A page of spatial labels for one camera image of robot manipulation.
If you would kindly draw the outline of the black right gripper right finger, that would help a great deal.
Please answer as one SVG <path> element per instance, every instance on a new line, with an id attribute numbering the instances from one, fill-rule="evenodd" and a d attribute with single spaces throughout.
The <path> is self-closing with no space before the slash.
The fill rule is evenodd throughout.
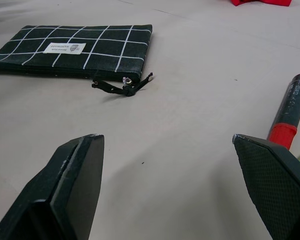
<path id="1" fill-rule="evenodd" d="M 272 239 L 300 240 L 300 161 L 285 147 L 235 134 L 248 194 Z"/>

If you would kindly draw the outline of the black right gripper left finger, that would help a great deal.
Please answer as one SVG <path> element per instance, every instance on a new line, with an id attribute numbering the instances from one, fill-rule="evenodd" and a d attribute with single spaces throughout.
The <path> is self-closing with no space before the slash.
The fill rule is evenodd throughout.
<path id="1" fill-rule="evenodd" d="M 0 240 L 87 240 L 98 204 L 104 136 L 59 146 L 0 222 Z"/>

